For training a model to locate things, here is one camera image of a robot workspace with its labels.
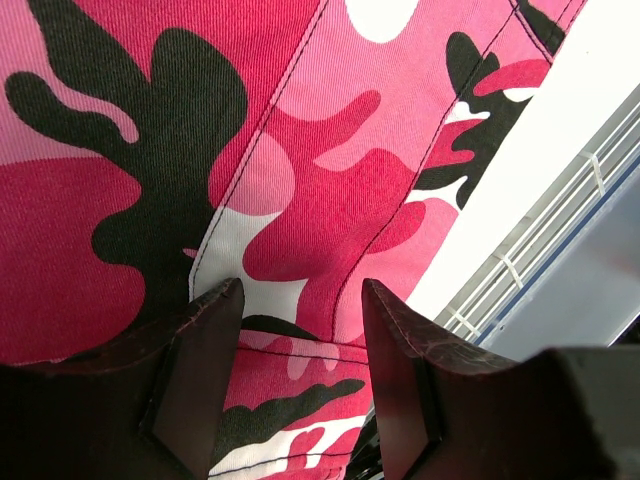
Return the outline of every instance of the pink camo pattern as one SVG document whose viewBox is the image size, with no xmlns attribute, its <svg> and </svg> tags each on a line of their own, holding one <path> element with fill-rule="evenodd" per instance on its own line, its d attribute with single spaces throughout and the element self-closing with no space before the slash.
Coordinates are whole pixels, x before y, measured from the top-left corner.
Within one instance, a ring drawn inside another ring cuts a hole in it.
<svg viewBox="0 0 640 480">
<path fill-rule="evenodd" d="M 420 0 L 383 44 L 357 31 L 344 0 L 74 1 L 147 75 L 156 38 L 178 26 L 222 52 L 247 89 L 247 120 L 210 174 L 209 197 L 222 220 L 200 249 L 210 268 L 196 270 L 195 283 L 237 275 L 258 289 L 275 285 L 287 295 L 272 301 L 287 298 L 294 312 L 287 320 L 318 340 L 243 332 L 225 411 L 256 411 L 317 385 L 362 385 L 266 441 L 231 449 L 211 475 L 343 478 L 371 402 L 362 280 L 379 278 L 409 296 L 459 214 L 452 195 L 408 198 L 416 175 L 472 161 L 474 153 L 454 142 L 483 121 L 448 118 L 456 93 L 447 42 L 463 32 L 499 59 L 501 68 L 476 86 L 479 96 L 537 88 L 549 63 L 509 0 Z M 584 1 L 531 4 L 567 30 Z M 312 18 L 318 22 L 303 38 Z M 301 41 L 302 54 L 292 59 Z M 136 126 L 123 111 L 55 77 L 26 0 L 0 7 L 3 85 L 16 70 L 38 73 L 63 103 L 106 115 L 135 142 Z M 276 91 L 283 72 L 290 77 Z M 113 338 L 142 304 L 140 273 L 100 261 L 91 245 L 96 225 L 133 205 L 140 185 L 94 152 L 27 127 L 4 91 L 0 125 L 0 259 L 3 278 L 11 279 L 0 290 L 0 362 L 66 358 Z M 247 226 L 255 227 L 250 235 Z M 244 237 L 240 251 L 228 254 Z M 221 260 L 231 267 L 216 270 Z"/>
</svg>

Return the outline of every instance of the white wall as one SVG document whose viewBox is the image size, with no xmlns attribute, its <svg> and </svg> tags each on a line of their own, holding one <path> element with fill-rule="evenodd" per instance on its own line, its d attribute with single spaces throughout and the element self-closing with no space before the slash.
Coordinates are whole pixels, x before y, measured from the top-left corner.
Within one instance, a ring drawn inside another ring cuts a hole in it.
<svg viewBox="0 0 640 480">
<path fill-rule="evenodd" d="M 588 0 L 408 304 L 435 318 L 640 84 L 640 1 Z"/>
</svg>

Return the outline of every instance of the pink camouflage fabric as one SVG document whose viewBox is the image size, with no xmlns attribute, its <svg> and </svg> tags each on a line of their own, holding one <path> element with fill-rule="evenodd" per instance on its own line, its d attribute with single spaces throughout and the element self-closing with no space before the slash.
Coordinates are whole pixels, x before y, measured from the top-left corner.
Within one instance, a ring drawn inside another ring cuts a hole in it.
<svg viewBox="0 0 640 480">
<path fill-rule="evenodd" d="M 240 277 L 210 476 L 342 479 L 362 280 L 411 294 L 585 1 L 6 0 L 0 362 Z"/>
</svg>

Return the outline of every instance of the seam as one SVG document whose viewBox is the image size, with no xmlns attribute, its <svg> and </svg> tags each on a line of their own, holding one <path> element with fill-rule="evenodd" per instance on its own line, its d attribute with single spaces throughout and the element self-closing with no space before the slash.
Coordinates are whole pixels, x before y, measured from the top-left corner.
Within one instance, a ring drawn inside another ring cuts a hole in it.
<svg viewBox="0 0 640 480">
<path fill-rule="evenodd" d="M 569 30 L 573 25 L 573 22 L 576 21 L 576 18 L 578 18 L 578 15 L 580 15 L 580 12 L 582 11 L 582 8 L 584 7 L 585 3 L 587 3 L 587 0 L 582 0 L 582 2 L 580 3 L 580 6 L 578 7 L 578 10 L 573 15 L 573 17 L 571 17 L 571 20 L 569 21 L 569 25 L 567 26 L 567 30 Z"/>
<path fill-rule="evenodd" d="M 413 346 L 413 343 L 411 343 L 411 340 L 409 340 L 409 337 L 405 334 L 404 330 L 402 328 L 400 328 L 400 325 L 398 325 L 398 321 L 396 320 L 396 317 L 393 315 L 393 313 L 391 313 L 391 310 L 389 310 L 389 307 L 387 306 L 387 303 L 384 300 L 382 300 L 382 298 L 380 298 L 380 294 L 378 293 L 378 288 L 374 285 L 373 289 L 376 292 L 376 296 L 378 297 L 378 301 L 384 307 L 384 311 L 387 313 L 389 318 L 393 321 L 393 324 L 398 329 L 398 332 L 400 333 L 400 335 L 402 335 L 402 338 L 404 338 L 404 341 L 407 342 L 407 345 L 409 345 L 409 347 L 411 347 L 411 350 L 413 350 L 413 352 L 416 355 L 418 355 L 419 358 L 422 358 L 423 355 L 418 351 L 418 349 L 416 347 Z"/>
<path fill-rule="evenodd" d="M 242 163 L 242 165 L 239 166 L 238 169 L 236 169 L 236 175 L 234 175 L 236 178 L 232 180 L 231 188 L 230 189 L 227 188 L 228 193 L 225 194 L 222 205 L 217 208 L 217 210 L 220 210 L 220 216 L 217 218 L 215 223 L 212 226 L 210 226 L 209 231 L 205 235 L 205 238 L 203 239 L 203 242 L 202 242 L 202 248 L 200 248 L 198 252 L 198 258 L 196 259 L 196 265 L 195 265 L 195 268 L 193 269 L 193 274 L 190 275 L 189 289 L 191 290 L 190 295 L 192 297 L 194 295 L 193 290 L 194 290 L 195 278 L 202 265 L 202 258 L 204 256 L 203 254 L 207 249 L 207 247 L 209 246 L 209 242 L 213 237 L 213 233 L 218 227 L 218 224 L 220 223 L 220 221 L 222 220 L 224 212 L 227 209 L 227 205 L 229 204 L 231 197 L 236 191 L 236 188 L 238 187 L 240 180 L 244 175 L 247 165 L 249 164 L 249 161 L 253 156 L 253 153 L 258 145 L 260 138 L 262 137 L 262 134 L 264 133 L 265 126 L 267 125 L 267 123 L 269 122 L 269 119 L 271 118 L 271 115 L 273 115 L 273 112 L 275 111 L 276 105 L 278 104 L 278 100 L 280 100 L 280 97 L 282 96 L 282 93 L 284 92 L 287 84 L 289 83 L 289 80 L 291 79 L 293 72 L 295 72 L 296 67 L 298 66 L 298 62 L 300 61 L 300 58 L 302 57 L 302 54 L 304 53 L 304 50 L 306 49 L 307 45 L 309 45 L 309 41 L 313 37 L 313 33 L 315 32 L 316 27 L 320 23 L 320 19 L 322 18 L 328 4 L 329 4 L 329 0 L 324 0 L 324 3 L 320 3 L 318 5 L 318 10 L 316 11 L 316 13 L 314 13 L 315 21 L 312 18 L 311 22 L 309 23 L 309 26 L 307 27 L 307 32 L 305 32 L 306 39 L 304 41 L 301 41 L 301 46 L 300 45 L 298 46 L 297 52 L 294 54 L 294 58 L 290 62 L 290 66 L 287 68 L 289 72 L 286 73 L 286 75 L 283 77 L 284 80 L 281 81 L 281 86 L 279 86 L 276 92 L 274 92 L 273 97 L 269 101 L 269 105 L 267 106 L 267 109 L 265 110 L 265 114 L 263 115 L 264 118 L 256 127 L 257 135 L 254 135 L 254 137 L 249 142 L 249 145 L 247 146 L 246 152 L 248 153 L 246 153 L 246 158 L 244 160 L 244 163 Z"/>
<path fill-rule="evenodd" d="M 345 457 L 347 455 L 350 456 L 351 452 L 349 453 L 300 453 L 298 455 L 287 455 L 286 457 L 278 457 L 278 458 L 273 458 L 271 460 L 264 460 L 262 462 L 254 463 L 253 465 L 248 465 L 246 467 L 235 468 L 233 470 L 226 470 L 224 472 L 216 473 L 215 475 L 209 475 L 209 478 L 219 477 L 220 475 L 224 475 L 226 473 L 240 472 L 241 470 L 247 470 L 248 468 L 257 467 L 259 465 L 277 462 L 278 460 L 289 460 L 290 458 L 300 458 L 300 457 Z"/>
<path fill-rule="evenodd" d="M 574 0 L 569 0 L 569 2 L 565 5 L 564 10 L 562 10 L 562 13 L 560 14 L 560 16 L 558 17 L 558 19 L 556 20 L 556 25 L 558 25 L 558 27 L 560 27 L 560 22 L 562 21 L 562 17 L 564 17 L 564 14 L 567 13 L 567 10 L 569 10 L 569 7 L 574 3 Z"/>
<path fill-rule="evenodd" d="M 249 352 L 266 353 L 269 355 L 279 355 L 281 357 L 317 358 L 319 360 L 333 360 L 341 363 L 355 363 L 357 365 L 365 365 L 365 366 L 369 365 L 368 362 L 360 362 L 358 360 L 344 360 L 342 358 L 334 358 L 334 357 L 323 357 L 320 355 L 299 355 L 299 354 L 293 354 L 293 353 L 269 352 L 267 350 L 258 350 L 257 348 L 250 348 L 250 347 L 238 347 L 238 350 L 247 350 Z"/>
<path fill-rule="evenodd" d="M 518 19 L 518 22 L 520 23 L 520 26 L 524 30 L 524 33 L 527 35 L 527 37 L 529 37 L 529 40 L 531 41 L 533 46 L 540 51 L 540 53 L 542 54 L 542 57 L 547 61 L 547 63 L 549 65 L 552 65 L 553 56 L 551 56 L 551 54 L 545 48 L 544 44 L 542 44 L 542 42 L 538 39 L 538 37 L 536 37 L 536 34 L 531 29 L 531 26 L 529 25 L 527 20 L 522 16 L 522 12 L 520 12 L 520 6 L 515 2 L 515 0 L 509 0 L 509 5 L 511 5 L 511 8 L 515 10 L 516 18 Z"/>
<path fill-rule="evenodd" d="M 509 14 L 507 19 L 505 20 L 505 22 L 502 25 L 502 27 L 500 28 L 500 30 L 498 30 L 498 32 L 494 35 L 494 37 L 491 39 L 491 41 L 489 42 L 487 47 L 482 52 L 480 60 L 478 60 L 476 65 L 471 69 L 471 72 L 469 72 L 469 76 L 467 77 L 467 80 L 465 81 L 465 84 L 462 87 L 462 89 L 460 89 L 460 93 L 458 93 L 456 95 L 456 97 L 453 99 L 451 104 L 447 107 L 447 109 L 443 113 L 442 118 L 440 119 L 440 123 L 438 124 L 438 127 L 436 128 L 436 131 L 434 132 L 433 137 L 431 138 L 431 142 L 429 143 L 429 146 L 427 147 L 427 150 L 425 151 L 425 154 L 422 157 L 422 160 L 420 161 L 420 164 L 418 165 L 418 168 L 416 169 L 416 173 L 414 174 L 413 179 L 411 180 L 409 188 L 408 188 L 406 194 L 404 195 L 404 197 L 402 198 L 402 202 L 400 202 L 400 204 L 396 207 L 395 211 L 393 212 L 393 214 L 391 215 L 389 220 L 387 220 L 387 222 L 382 226 L 382 228 L 380 230 L 378 230 L 378 233 L 376 233 L 373 236 L 371 241 L 364 248 L 364 250 L 362 251 L 362 253 L 358 257 L 358 259 L 354 262 L 353 266 L 349 270 L 349 273 L 347 274 L 347 276 L 343 280 L 342 284 L 340 285 L 340 289 L 338 290 L 338 293 L 336 295 L 336 298 L 335 298 L 335 301 L 334 301 L 334 304 L 333 304 L 333 313 L 332 313 L 332 317 L 333 318 L 332 318 L 332 322 L 331 322 L 331 338 L 332 339 L 335 336 L 336 317 L 337 317 L 337 311 L 338 311 L 338 302 L 340 301 L 340 297 L 342 296 L 342 293 L 343 293 L 347 283 L 351 279 L 351 275 L 353 275 L 353 272 L 355 271 L 356 267 L 358 266 L 358 264 L 360 263 L 362 258 L 366 255 L 366 253 L 369 250 L 369 248 L 371 248 L 371 245 L 373 245 L 373 243 L 378 239 L 378 237 L 382 234 L 382 232 L 384 232 L 386 230 L 386 228 L 389 226 L 389 224 L 391 222 L 393 222 L 393 220 L 395 219 L 396 215 L 398 214 L 398 212 L 402 208 L 402 205 L 404 205 L 404 202 L 405 202 L 407 196 L 409 195 L 409 193 L 413 189 L 413 186 L 415 185 L 416 181 L 418 180 L 418 177 L 420 176 L 420 173 L 422 173 L 422 167 L 424 166 L 424 163 L 427 160 L 427 157 L 428 157 L 429 153 L 431 152 L 433 144 L 435 143 L 436 139 L 438 138 L 438 136 L 440 134 L 440 130 L 442 129 L 442 126 L 444 124 L 445 119 L 447 118 L 447 115 L 449 114 L 449 112 L 451 111 L 453 106 L 458 102 L 460 97 L 468 90 L 468 88 L 470 86 L 471 79 L 473 78 L 475 73 L 478 71 L 478 69 L 482 65 L 482 62 L 485 60 L 485 58 L 484 58 L 485 55 L 487 54 L 489 49 L 493 46 L 493 44 L 496 42 L 498 37 L 502 34 L 504 29 L 507 27 L 507 25 L 509 24 L 509 21 L 516 14 L 517 10 L 518 10 L 518 6 L 516 5 L 511 10 L 511 13 Z"/>
<path fill-rule="evenodd" d="M 366 346 L 361 347 L 360 345 L 354 345 L 353 343 L 344 343 L 344 342 L 326 342 L 326 343 L 329 343 L 331 345 L 339 345 L 341 347 L 347 347 L 347 348 L 357 348 L 358 350 L 364 350 L 365 352 L 367 351 Z"/>
<path fill-rule="evenodd" d="M 569 7 L 571 6 L 571 4 L 573 3 L 573 0 L 569 0 L 567 2 L 567 4 L 564 6 L 564 8 L 562 9 L 562 12 L 560 12 L 560 16 L 556 19 L 555 24 L 558 26 L 558 28 L 560 28 L 562 30 L 562 28 L 560 27 L 560 20 L 562 19 L 562 17 L 564 17 L 564 14 L 567 13 L 567 10 L 569 9 Z M 546 45 L 547 43 L 549 43 L 549 40 L 551 40 L 551 36 L 553 35 L 553 32 L 550 32 L 549 35 L 547 36 L 547 38 L 544 40 L 544 42 L 542 42 L 543 45 Z M 566 39 L 566 32 L 565 32 L 565 38 L 562 39 L 562 42 L 560 42 L 560 46 L 562 46 L 562 44 L 564 43 L 564 40 Z"/>
</svg>

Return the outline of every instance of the black camo shape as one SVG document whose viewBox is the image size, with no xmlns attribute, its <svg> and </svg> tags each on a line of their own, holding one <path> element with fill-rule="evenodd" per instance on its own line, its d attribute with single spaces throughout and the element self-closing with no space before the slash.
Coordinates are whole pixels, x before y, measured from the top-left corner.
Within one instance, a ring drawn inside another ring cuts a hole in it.
<svg viewBox="0 0 640 480">
<path fill-rule="evenodd" d="M 547 52 L 555 56 L 566 36 L 562 28 L 547 17 L 544 12 L 531 5 L 529 0 L 518 0 L 518 7 L 536 38 L 544 45 Z"/>
<path fill-rule="evenodd" d="M 332 400 L 352 395 L 364 387 L 362 380 L 341 380 L 332 387 L 314 385 L 296 397 L 275 398 L 254 410 L 237 406 L 226 410 L 220 420 L 211 465 L 237 448 L 264 443 L 283 428 L 317 412 Z"/>
<path fill-rule="evenodd" d="M 489 112 L 489 118 L 460 134 L 453 142 L 454 151 L 470 150 L 474 153 L 471 161 L 427 168 L 420 173 L 414 189 L 435 190 L 467 177 L 456 195 L 458 207 L 464 208 L 498 148 L 529 102 L 512 102 L 501 91 L 474 95 L 475 86 L 498 70 L 500 63 L 493 53 L 483 59 L 471 38 L 464 33 L 456 32 L 449 37 L 447 68 L 460 101 L 467 102 L 472 113 Z"/>
<path fill-rule="evenodd" d="M 92 238 L 103 261 L 130 265 L 146 294 L 134 325 L 188 302 L 193 259 L 213 215 L 208 179 L 224 146 L 240 130 L 247 94 L 231 63 L 186 30 L 165 30 L 150 80 L 124 48 L 70 0 L 29 0 L 53 71 L 68 87 L 111 102 L 135 123 L 127 143 L 106 116 L 63 105 L 43 79 L 18 72 L 6 81 L 11 107 L 34 130 L 92 150 L 142 187 L 130 208 L 104 219 Z"/>
</svg>

